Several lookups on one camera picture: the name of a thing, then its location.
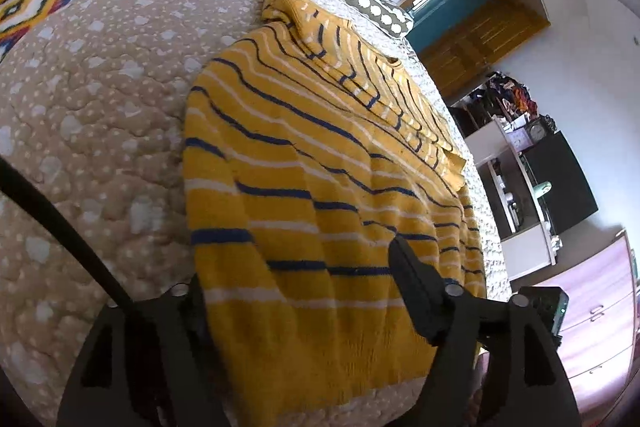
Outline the yellow striped knit sweater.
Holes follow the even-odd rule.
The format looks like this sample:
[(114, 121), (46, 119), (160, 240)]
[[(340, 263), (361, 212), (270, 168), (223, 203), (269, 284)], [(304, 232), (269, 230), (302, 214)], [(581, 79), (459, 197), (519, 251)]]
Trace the yellow striped knit sweater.
[(388, 269), (405, 239), (486, 293), (465, 160), (402, 65), (311, 0), (265, 0), (186, 101), (186, 217), (243, 426), (425, 376)]

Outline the cluttered clothes pile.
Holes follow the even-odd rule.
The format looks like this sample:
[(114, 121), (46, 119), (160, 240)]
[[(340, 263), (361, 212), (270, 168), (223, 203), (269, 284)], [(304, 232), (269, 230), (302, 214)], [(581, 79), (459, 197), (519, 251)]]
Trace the cluttered clothes pile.
[(518, 129), (539, 116), (538, 105), (525, 84), (503, 74), (490, 72), (468, 94), (448, 106), (463, 138), (480, 130), (495, 118), (506, 129)]

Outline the pink drawer cabinet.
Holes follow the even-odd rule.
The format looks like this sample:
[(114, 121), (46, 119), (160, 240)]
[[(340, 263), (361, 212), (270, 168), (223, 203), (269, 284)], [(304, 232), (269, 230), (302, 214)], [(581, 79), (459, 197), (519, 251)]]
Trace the pink drawer cabinet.
[(568, 296), (558, 355), (579, 413), (587, 416), (620, 395), (634, 355), (636, 280), (627, 234), (539, 285)]

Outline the white shelf unit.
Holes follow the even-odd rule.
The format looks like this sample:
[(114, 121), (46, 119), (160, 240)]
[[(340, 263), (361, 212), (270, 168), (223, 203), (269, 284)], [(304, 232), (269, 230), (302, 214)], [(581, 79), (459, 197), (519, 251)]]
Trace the white shelf unit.
[(497, 119), (465, 139), (500, 236), (511, 281), (558, 262), (563, 243), (554, 233), (541, 186)]

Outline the black television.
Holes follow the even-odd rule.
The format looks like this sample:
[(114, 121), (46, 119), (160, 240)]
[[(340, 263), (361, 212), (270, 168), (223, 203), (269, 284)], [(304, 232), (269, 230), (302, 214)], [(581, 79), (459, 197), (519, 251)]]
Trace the black television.
[(551, 184), (542, 199), (556, 235), (598, 211), (585, 173), (562, 132), (549, 134), (526, 150), (524, 160), (537, 183)]

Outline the desk clock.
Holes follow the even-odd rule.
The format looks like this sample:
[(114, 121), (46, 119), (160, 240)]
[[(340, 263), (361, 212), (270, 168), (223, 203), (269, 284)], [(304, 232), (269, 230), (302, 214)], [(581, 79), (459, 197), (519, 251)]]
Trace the desk clock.
[(538, 117), (529, 121), (525, 126), (525, 131), (530, 142), (533, 144), (539, 143), (550, 133), (547, 121), (544, 117)]

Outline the beige quilted bedspread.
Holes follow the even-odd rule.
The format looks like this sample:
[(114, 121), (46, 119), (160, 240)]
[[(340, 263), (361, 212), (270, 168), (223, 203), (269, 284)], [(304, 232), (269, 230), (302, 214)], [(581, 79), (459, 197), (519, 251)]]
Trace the beige quilted bedspread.
[[(397, 56), (444, 102), (405, 41), (342, 0), (314, 0)], [(262, 0), (73, 0), (1, 64), (1, 156), (87, 239), (177, 364), (205, 336), (186, 243), (179, 152), (184, 101), (214, 53), (258, 23)], [(105, 355), (114, 388), (82, 396), (76, 426), (137, 426), (122, 373), (124, 319), (80, 264), (15, 200), (1, 202), (1, 421), (58, 420), (81, 351)]]

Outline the brown wooden door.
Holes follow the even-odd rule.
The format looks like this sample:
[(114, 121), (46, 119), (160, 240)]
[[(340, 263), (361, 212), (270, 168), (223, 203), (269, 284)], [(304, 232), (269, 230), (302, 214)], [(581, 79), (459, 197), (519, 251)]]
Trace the brown wooden door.
[(518, 0), (489, 0), (418, 53), (442, 98), (458, 101), (485, 81), (488, 72), (550, 26)]

